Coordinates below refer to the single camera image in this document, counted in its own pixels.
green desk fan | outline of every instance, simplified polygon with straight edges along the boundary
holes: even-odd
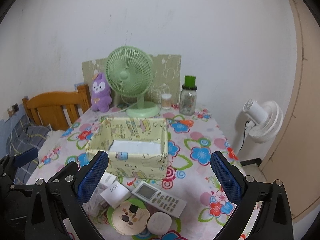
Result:
[[[129,117],[147,118],[159,114],[160,108],[155,103],[144,101],[154,76],[151,57],[135,47],[119,47],[107,58],[106,78],[110,87],[121,96],[137,98],[137,103],[127,110]]]

blue gripper pad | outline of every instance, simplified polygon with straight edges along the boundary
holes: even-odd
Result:
[[[17,155],[14,159],[13,166],[15,168],[21,168],[37,157],[38,157],[38,149],[33,147],[33,148],[23,152],[22,154]]]
[[[83,204],[90,200],[94,190],[96,189],[103,173],[108,167],[108,154],[104,151],[99,151],[88,165],[83,166],[76,175],[74,190],[77,194],[77,200]]]
[[[217,176],[220,185],[223,187],[230,202],[239,205],[242,199],[242,192],[239,183],[226,165],[232,168],[230,163],[224,163],[221,158],[224,158],[225,162],[228,162],[221,152],[214,152],[211,154],[210,165],[214,174]]]

chair backrest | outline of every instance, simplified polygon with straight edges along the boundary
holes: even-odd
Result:
[[[80,105],[83,113],[91,107],[88,85],[78,86],[74,92],[47,92],[29,100],[23,98],[22,102],[30,119],[37,125],[50,124],[53,130],[66,130],[69,127],[63,107],[67,109],[71,123],[80,117],[77,105]]]

green lid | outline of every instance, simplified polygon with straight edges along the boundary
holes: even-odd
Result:
[[[184,85],[189,88],[194,88],[196,85],[195,76],[184,76]]]

wall socket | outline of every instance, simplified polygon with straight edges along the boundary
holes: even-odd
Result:
[[[12,117],[16,112],[19,111],[18,104],[14,104],[13,106],[10,106],[7,111],[8,111],[9,118]]]

